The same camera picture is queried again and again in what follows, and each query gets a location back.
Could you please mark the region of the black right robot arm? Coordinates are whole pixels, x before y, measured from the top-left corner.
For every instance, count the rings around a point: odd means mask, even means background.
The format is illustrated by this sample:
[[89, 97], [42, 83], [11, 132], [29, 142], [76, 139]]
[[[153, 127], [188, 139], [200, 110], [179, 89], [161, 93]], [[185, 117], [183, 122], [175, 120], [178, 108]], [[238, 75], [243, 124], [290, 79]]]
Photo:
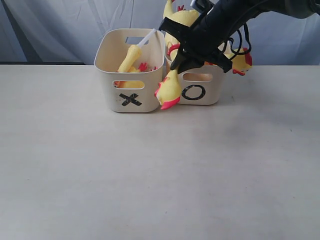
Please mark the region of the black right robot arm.
[[232, 69], [232, 61], [219, 46], [248, 20], [261, 13], [276, 12], [297, 19], [305, 19], [320, 12], [320, 3], [315, 0], [193, 0], [192, 8], [200, 13], [197, 20], [185, 26], [165, 17], [159, 30], [175, 37], [180, 47], [170, 65], [178, 73], [201, 68], [205, 62], [222, 68], [226, 73]]

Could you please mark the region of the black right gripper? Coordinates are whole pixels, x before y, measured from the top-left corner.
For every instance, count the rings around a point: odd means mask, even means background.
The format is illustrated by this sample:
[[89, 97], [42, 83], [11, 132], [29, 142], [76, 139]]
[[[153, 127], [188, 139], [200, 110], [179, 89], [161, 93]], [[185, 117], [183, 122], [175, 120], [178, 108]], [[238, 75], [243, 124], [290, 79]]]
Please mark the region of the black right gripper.
[[176, 63], [208, 62], [220, 67], [224, 73], [233, 67], [232, 61], [220, 51], [219, 46], [238, 29], [239, 4], [216, 4], [190, 26], [172, 19], [163, 19], [159, 30], [172, 35], [180, 42]]

